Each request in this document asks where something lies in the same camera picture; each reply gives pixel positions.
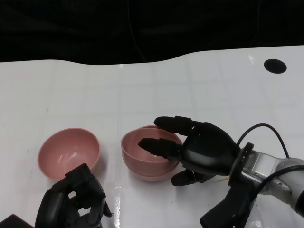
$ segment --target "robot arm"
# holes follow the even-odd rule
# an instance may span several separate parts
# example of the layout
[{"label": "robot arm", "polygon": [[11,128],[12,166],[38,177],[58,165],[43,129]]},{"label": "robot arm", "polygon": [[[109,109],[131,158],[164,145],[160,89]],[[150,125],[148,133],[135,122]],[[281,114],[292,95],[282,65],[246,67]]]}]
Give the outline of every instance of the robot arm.
[{"label": "robot arm", "polygon": [[251,143],[240,149],[226,132],[210,123],[179,116],[159,117],[154,123],[187,136],[183,145],[165,139],[139,142],[150,153],[179,160],[186,168],[172,177],[173,185],[203,183],[215,175],[230,177],[227,196],[200,219],[204,228],[244,227],[259,192],[277,197],[304,217],[304,161],[259,153]]}]

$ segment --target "black cable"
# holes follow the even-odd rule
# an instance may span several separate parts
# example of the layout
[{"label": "black cable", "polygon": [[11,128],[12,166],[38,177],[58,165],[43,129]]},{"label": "black cable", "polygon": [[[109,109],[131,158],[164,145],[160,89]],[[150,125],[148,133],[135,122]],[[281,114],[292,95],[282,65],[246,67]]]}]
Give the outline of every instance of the black cable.
[{"label": "black cable", "polygon": [[139,56],[141,57],[142,61],[144,63],[146,63],[147,61],[146,61],[145,57],[143,56],[140,48],[138,47],[138,45],[137,45],[137,43],[135,41],[134,35],[133,35],[133,30],[132,30],[132,26],[131,26],[131,19],[130,19],[130,3],[129,3],[129,1],[130,0],[127,0],[127,9],[128,9],[128,22],[129,22],[129,29],[130,29],[131,37],[132,37],[133,43],[135,45],[135,48],[136,48]]},{"label": "black cable", "polygon": [[239,145],[241,144],[242,140],[245,138],[245,136],[246,136],[249,132],[251,132],[252,130],[254,130],[254,129],[258,128],[258,127],[268,127],[268,128],[270,128],[270,129],[275,133],[275,135],[278,137],[278,139],[279,139],[279,141],[280,141],[280,143],[281,143],[281,145],[282,145],[282,147],[283,147],[283,150],[284,150],[284,153],[285,153],[285,155],[286,155],[286,158],[289,158],[289,154],[288,154],[288,152],[287,152],[287,149],[286,149],[286,147],[285,147],[285,144],[284,144],[284,142],[283,142],[283,140],[282,140],[280,134],[277,132],[277,130],[276,130],[273,126],[270,126],[269,124],[266,124],[266,123],[259,123],[259,124],[257,124],[257,125],[254,125],[254,126],[250,127],[247,131],[245,131],[245,132],[242,134],[242,136],[240,137],[240,139],[238,140],[238,142],[237,142],[237,147],[239,147]]},{"label": "black cable", "polygon": [[290,166],[284,169],[281,169],[279,171],[276,171],[272,174],[270,174],[268,177],[266,177],[262,183],[258,186],[256,191],[252,194],[251,201],[253,201],[257,195],[260,193],[260,191],[267,185],[274,177],[280,176],[282,174],[288,173],[288,172],[293,172],[293,171],[298,171],[298,170],[304,170],[304,165],[295,165],[295,166]]}]

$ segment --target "bowl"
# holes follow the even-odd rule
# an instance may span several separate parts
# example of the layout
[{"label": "bowl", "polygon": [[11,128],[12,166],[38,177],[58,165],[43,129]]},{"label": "bowl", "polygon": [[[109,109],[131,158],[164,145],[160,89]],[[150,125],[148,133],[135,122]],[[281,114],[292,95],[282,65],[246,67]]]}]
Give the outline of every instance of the bowl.
[{"label": "bowl", "polygon": [[176,134],[159,128],[144,127],[127,133],[121,140],[123,161],[136,177],[145,181],[161,181],[170,177],[178,161],[170,161],[163,157],[150,154],[139,147],[143,138],[164,138],[182,144]]},{"label": "bowl", "polygon": [[43,143],[38,165],[44,175],[59,181],[83,163],[94,171],[99,154],[100,144],[95,135],[85,129],[69,128],[53,134]]}]

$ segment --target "dark wall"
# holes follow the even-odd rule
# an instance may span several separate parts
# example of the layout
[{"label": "dark wall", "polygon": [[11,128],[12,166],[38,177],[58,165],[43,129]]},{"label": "dark wall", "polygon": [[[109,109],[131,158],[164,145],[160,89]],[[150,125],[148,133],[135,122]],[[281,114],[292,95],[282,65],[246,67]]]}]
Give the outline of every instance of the dark wall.
[{"label": "dark wall", "polygon": [[303,12],[302,0],[0,0],[0,61],[103,65],[302,45]]}]

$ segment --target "white tabletop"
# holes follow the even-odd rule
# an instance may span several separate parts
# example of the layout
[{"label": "white tabletop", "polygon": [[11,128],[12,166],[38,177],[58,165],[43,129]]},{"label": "white tabletop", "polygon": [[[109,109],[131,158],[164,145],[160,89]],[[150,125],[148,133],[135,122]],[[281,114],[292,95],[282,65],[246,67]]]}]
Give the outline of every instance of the white tabletop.
[{"label": "white tabletop", "polygon": [[[42,197],[53,184],[38,168],[39,148],[53,133],[80,127],[93,132],[102,146],[96,177],[115,214],[114,220],[102,219],[104,228],[199,228],[201,216],[225,197],[228,182],[215,177],[176,188],[170,180],[140,181],[123,163],[122,136],[158,116],[210,122],[234,140],[252,125],[268,123],[280,132],[290,156],[304,159],[303,53],[297,46],[197,52],[147,64],[0,63],[0,221],[16,214],[35,224]],[[285,62],[287,71],[266,71],[270,58]],[[246,142],[284,157],[269,129],[254,130]],[[302,224],[289,205],[259,196],[247,227]]]}]

